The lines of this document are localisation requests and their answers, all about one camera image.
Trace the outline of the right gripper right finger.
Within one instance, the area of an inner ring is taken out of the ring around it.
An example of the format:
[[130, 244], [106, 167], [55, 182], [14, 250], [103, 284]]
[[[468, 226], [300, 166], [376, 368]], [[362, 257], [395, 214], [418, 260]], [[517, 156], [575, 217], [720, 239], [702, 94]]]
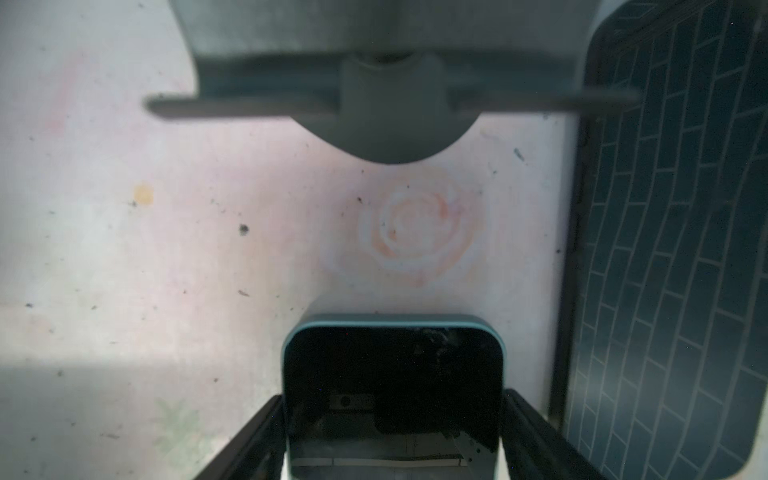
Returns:
[[501, 441], [511, 479], [605, 479], [513, 389], [504, 391]]

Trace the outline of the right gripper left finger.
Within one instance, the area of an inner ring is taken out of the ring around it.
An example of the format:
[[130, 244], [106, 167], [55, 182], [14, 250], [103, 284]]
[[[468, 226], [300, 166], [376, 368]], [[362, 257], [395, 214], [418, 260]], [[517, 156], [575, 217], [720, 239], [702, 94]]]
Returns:
[[195, 480], [252, 480], [281, 477], [285, 416], [281, 395], [270, 398]]

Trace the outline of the shiny phone stand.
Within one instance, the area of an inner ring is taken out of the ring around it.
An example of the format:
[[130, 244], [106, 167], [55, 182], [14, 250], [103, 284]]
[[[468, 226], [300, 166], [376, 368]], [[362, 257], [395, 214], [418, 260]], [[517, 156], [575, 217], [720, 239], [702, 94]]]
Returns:
[[282, 349], [293, 479], [493, 479], [505, 346], [482, 319], [326, 314]]
[[628, 1], [585, 83], [552, 412], [607, 479], [726, 479], [766, 447], [767, 5]]

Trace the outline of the grey phone stand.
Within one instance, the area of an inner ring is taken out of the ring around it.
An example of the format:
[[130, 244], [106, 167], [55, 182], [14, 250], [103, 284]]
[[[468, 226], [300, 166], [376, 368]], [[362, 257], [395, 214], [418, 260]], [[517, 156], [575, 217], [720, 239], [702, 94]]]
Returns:
[[393, 165], [455, 143], [483, 113], [603, 114], [638, 100], [579, 80], [595, 1], [176, 1], [193, 97], [166, 120], [288, 116]]

